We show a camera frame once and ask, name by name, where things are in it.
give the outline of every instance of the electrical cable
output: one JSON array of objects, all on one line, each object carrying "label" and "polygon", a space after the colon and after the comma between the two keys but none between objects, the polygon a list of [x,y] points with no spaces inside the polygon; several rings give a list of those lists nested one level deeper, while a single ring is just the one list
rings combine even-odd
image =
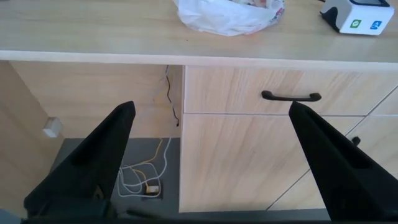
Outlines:
[{"label": "electrical cable", "polygon": [[[134,171],[134,174],[137,176],[137,179],[138,179],[139,181],[141,181],[140,178],[139,178],[139,176],[138,176],[138,174],[137,174],[137,172]],[[116,181],[117,181],[117,183],[118,183],[118,192],[120,191],[120,190],[119,190],[119,177],[121,177],[122,180],[124,180],[123,171],[122,171],[121,169],[119,169],[119,171],[118,171],[118,178],[116,179]],[[142,191],[142,184],[139,186],[138,192],[133,192],[132,190],[130,190],[130,189],[128,189],[128,188],[126,188],[126,190],[127,190],[128,192],[132,193],[132,194],[139,194],[139,193],[141,193],[141,191]]]},{"label": "electrical cable", "polygon": [[[168,141],[168,143],[167,143],[166,149],[165,149],[165,151],[164,151],[164,153],[163,153],[164,168],[163,168],[162,172],[161,172],[157,177],[153,177],[153,178],[147,179],[147,180],[142,181],[142,182],[140,182],[140,183],[138,183],[138,184],[126,184],[126,186],[128,186],[128,187],[137,187],[137,186],[143,184],[144,182],[148,182],[148,181],[151,181],[151,180],[156,180],[156,179],[162,177],[162,175],[164,174],[164,172],[166,171],[166,168],[167,168],[166,153],[167,153],[167,150],[169,149],[171,140],[172,140],[172,138],[169,138],[169,141]],[[123,170],[123,169],[129,169],[130,167],[135,167],[135,166],[139,166],[139,165],[140,165],[140,164],[131,165],[131,166],[125,166],[125,167],[122,167],[121,169],[122,169],[122,170]]]},{"label": "electrical cable", "polygon": [[[131,168],[131,170],[140,173],[144,177],[144,180],[147,180],[147,176],[145,175],[145,173],[143,171],[137,170],[137,169],[133,169],[133,168]],[[147,182],[145,182],[145,186],[147,187],[147,189],[149,188],[149,185],[148,185]]]},{"label": "electrical cable", "polygon": [[[154,168],[154,171],[155,171],[155,174],[156,174],[156,176],[159,176],[158,174],[157,174],[157,171],[156,171],[156,168],[155,168],[155,166],[153,165],[153,164],[151,164],[151,163],[143,163],[143,164],[136,164],[136,166],[142,166],[142,165],[150,165],[150,166],[152,166],[153,168]],[[128,191],[128,192],[130,192],[131,194],[127,194],[127,195],[123,195],[123,194],[121,194],[121,192],[120,192],[120,186],[119,186],[119,175],[118,175],[118,179],[117,179],[117,188],[118,188],[118,194],[119,194],[119,196],[120,197],[145,197],[145,198],[156,198],[156,197],[158,197],[159,195],[160,195],[160,193],[161,193],[161,191],[162,191],[162,187],[160,186],[160,176],[159,176],[159,178],[157,178],[157,181],[158,181],[158,184],[159,184],[159,192],[157,193],[157,195],[139,195],[139,193],[141,192],[138,192],[138,193],[133,193],[133,192],[131,192],[130,191],[130,189],[127,187],[127,184],[125,184],[124,183],[124,178],[123,178],[123,173],[122,172],[120,172],[121,173],[121,175],[122,175],[122,186]]]},{"label": "electrical cable", "polygon": [[159,149],[160,149],[160,146],[162,145],[162,142],[163,142],[163,139],[160,139],[160,143],[157,145],[155,155],[153,156],[152,159],[148,159],[147,161],[144,161],[144,162],[139,162],[138,164],[143,164],[143,163],[146,163],[146,162],[151,162],[151,161],[153,161],[154,159],[156,159],[157,153],[159,152]]},{"label": "electrical cable", "polygon": [[[170,142],[171,142],[171,138],[169,138],[169,141],[168,141],[168,143],[167,143],[167,145],[166,145],[166,148],[165,148],[165,151],[164,151],[164,153],[163,153],[163,158],[164,158],[165,164],[164,164],[164,168],[163,168],[162,172],[160,173],[160,175],[157,173],[155,166],[154,166],[153,164],[151,164],[151,163],[148,163],[147,161],[140,162],[140,163],[138,163],[138,164],[134,164],[134,165],[130,165],[130,166],[123,166],[123,167],[120,167],[120,168],[119,168],[118,178],[117,178],[117,188],[118,188],[118,194],[119,194],[120,197],[145,197],[145,198],[156,198],[156,197],[158,197],[158,196],[160,195],[161,190],[162,190],[162,187],[161,187],[161,185],[160,185],[160,178],[162,177],[162,175],[164,174],[164,172],[165,172],[165,170],[166,170],[166,168],[167,168],[167,157],[166,157],[166,153],[167,153],[167,150],[169,149]],[[161,143],[162,143],[162,141],[159,143],[158,148],[157,148],[157,151],[159,151],[159,148],[160,148]],[[155,156],[154,156],[152,159],[150,159],[150,160],[148,160],[148,161],[153,161],[153,160],[156,158],[156,155],[157,155],[157,153],[155,154]],[[142,165],[150,165],[150,166],[152,166],[152,167],[154,168],[154,170],[155,170],[156,177],[153,177],[153,178],[150,178],[150,179],[146,179],[146,176],[144,175],[145,180],[144,180],[144,181],[141,181],[141,179],[139,178],[138,174],[136,173],[137,171],[140,171],[140,170],[133,169],[133,167],[142,166]],[[124,183],[124,175],[123,175],[123,170],[124,170],[124,169],[131,169],[131,170],[133,171],[133,173],[135,173],[135,175],[137,176],[137,178],[138,178],[138,180],[139,180],[139,183],[138,183],[138,184],[125,184],[125,183]],[[120,186],[119,186],[119,180],[120,180],[120,179],[121,179],[121,182],[122,182],[122,186],[123,186],[128,192],[130,192],[131,194],[127,194],[127,195],[122,195],[122,194],[121,194],[121,192],[120,192]],[[148,181],[150,181],[150,180],[156,180],[156,179],[157,179],[157,181],[158,181],[158,183],[159,183],[159,192],[158,192],[157,195],[139,195],[139,193],[142,191],[142,185],[143,185],[143,184],[147,184]],[[130,189],[128,188],[128,187],[138,187],[138,186],[140,186],[140,190],[139,190],[138,192],[133,192],[132,190],[130,190]]]},{"label": "electrical cable", "polygon": [[172,105],[173,115],[174,115],[174,118],[177,120],[177,127],[179,127],[180,126],[180,119],[177,117],[177,115],[175,113],[175,109],[174,109],[174,105],[173,105],[172,99],[170,99],[171,84],[170,84],[170,80],[169,80],[169,71],[170,71],[170,65],[168,65],[166,67],[166,80],[167,80],[167,84],[169,86],[169,89],[167,90],[167,98],[169,99],[170,104]]}]

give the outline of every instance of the desk top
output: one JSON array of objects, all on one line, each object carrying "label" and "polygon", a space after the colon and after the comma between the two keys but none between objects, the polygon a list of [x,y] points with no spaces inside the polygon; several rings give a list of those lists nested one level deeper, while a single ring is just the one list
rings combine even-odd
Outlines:
[{"label": "desk top", "polygon": [[398,70],[397,14],[378,37],[341,35],[322,4],[286,0],[277,25],[224,37],[186,27],[172,0],[0,1],[0,60]]}]

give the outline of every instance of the card reader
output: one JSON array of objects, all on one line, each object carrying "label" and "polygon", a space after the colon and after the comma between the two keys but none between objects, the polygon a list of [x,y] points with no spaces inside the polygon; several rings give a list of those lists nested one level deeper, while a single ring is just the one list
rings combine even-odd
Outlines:
[{"label": "card reader", "polygon": [[342,34],[380,35],[394,8],[386,0],[326,0],[321,15]]}]

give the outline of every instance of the green button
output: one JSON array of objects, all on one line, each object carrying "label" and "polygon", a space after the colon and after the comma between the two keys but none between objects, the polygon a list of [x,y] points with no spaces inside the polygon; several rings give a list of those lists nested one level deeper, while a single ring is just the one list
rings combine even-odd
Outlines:
[{"label": "green button", "polygon": [[361,25],[361,22],[362,22],[362,20],[360,20],[360,19],[354,19],[353,23],[351,24],[351,28],[354,28],[354,29],[358,28],[359,25]]}]

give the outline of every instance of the black cable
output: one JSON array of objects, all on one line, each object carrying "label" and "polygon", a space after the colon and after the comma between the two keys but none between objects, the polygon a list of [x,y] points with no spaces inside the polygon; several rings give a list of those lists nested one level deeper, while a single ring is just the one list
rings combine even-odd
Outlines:
[{"label": "black cable", "polygon": [[174,115],[174,118],[177,120],[177,127],[179,127],[180,126],[180,119],[175,114],[175,109],[174,109],[174,106],[173,106],[173,102],[172,102],[172,99],[170,99],[170,96],[169,96],[171,85],[170,85],[170,80],[169,80],[169,74],[167,74],[168,70],[169,70],[169,65],[166,68],[166,79],[167,79],[167,84],[169,84],[169,89],[167,90],[167,98],[169,99],[170,104],[172,105],[173,115]]}]

